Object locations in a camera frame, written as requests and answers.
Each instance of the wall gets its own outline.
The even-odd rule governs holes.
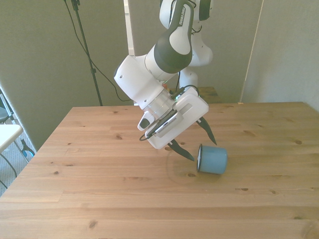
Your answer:
[[[136,55],[147,54],[165,31],[159,0],[129,0]],[[193,68],[199,86],[213,86],[223,102],[238,102],[245,80],[262,0],[215,0],[202,38],[213,50],[213,62]]]
[[[319,111],[318,12],[318,1],[264,1],[243,102],[303,101]]]
[[[123,1],[82,0],[79,9],[92,60],[114,82],[128,54]],[[0,33],[0,84],[36,149],[72,107],[99,105],[63,0],[0,0]],[[104,105],[123,104],[97,80]]]

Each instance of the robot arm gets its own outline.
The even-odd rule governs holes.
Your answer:
[[[208,53],[205,58],[198,50],[194,51],[204,45],[198,39],[193,42],[192,35],[194,20],[198,19],[194,8],[208,2],[210,6],[210,0],[162,0],[161,19],[168,16],[167,31],[147,55],[127,56],[115,72],[117,84],[144,111],[138,129],[146,130],[145,139],[156,149],[172,144],[176,136],[201,121],[208,112],[208,104],[195,88],[190,87],[181,96],[173,97],[162,86],[162,82],[180,71],[187,78],[191,73],[186,67],[192,62],[203,65],[211,61],[212,54]],[[204,60],[193,60],[195,54]]]

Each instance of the wood grain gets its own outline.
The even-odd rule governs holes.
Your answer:
[[[139,142],[138,107],[73,108],[0,198],[2,239],[317,239],[319,114],[213,104],[223,175]],[[212,146],[194,124],[176,140]]]

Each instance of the floor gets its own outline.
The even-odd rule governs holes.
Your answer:
[[[26,136],[26,134],[23,132],[22,135],[23,139],[25,140],[26,144],[32,148],[32,145]],[[17,144],[22,148],[22,144],[19,140],[19,138],[16,140]],[[16,170],[16,173],[19,174],[22,169],[26,166],[26,161],[17,149],[16,145],[12,143],[8,148],[6,148],[2,154],[4,157],[7,158],[7,160],[12,164],[14,169]],[[30,161],[32,159],[31,155],[27,154],[27,159]],[[7,162],[0,156],[0,180],[3,181],[3,183],[9,187],[10,184],[14,181],[15,175],[11,167],[7,164]],[[0,197],[2,194],[6,191],[6,188],[0,183]]]

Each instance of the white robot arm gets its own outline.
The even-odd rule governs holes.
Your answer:
[[[212,0],[161,0],[160,20],[167,31],[147,55],[127,56],[114,75],[121,89],[144,111],[138,129],[146,132],[140,140],[148,140],[156,149],[168,144],[190,160],[193,157],[174,138],[193,123],[202,126],[216,143],[202,117],[208,104],[198,95],[196,74],[187,68],[212,60],[199,33],[200,22],[209,18],[211,8]],[[171,95],[162,83],[178,72],[182,87]]]

